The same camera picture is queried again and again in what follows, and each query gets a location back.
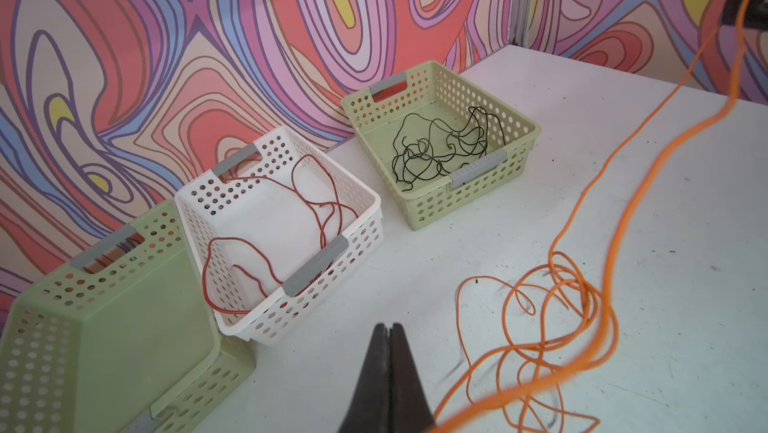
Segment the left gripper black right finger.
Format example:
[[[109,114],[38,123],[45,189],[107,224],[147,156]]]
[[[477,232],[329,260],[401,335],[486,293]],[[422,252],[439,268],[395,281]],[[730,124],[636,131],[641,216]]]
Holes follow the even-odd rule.
[[[435,425],[405,329],[390,329],[389,431],[427,432]]]

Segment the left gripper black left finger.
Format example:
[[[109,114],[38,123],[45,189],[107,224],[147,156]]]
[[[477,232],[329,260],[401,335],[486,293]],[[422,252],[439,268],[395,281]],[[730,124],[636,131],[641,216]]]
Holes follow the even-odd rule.
[[[374,327],[349,409],[339,432],[390,431],[389,329]]]

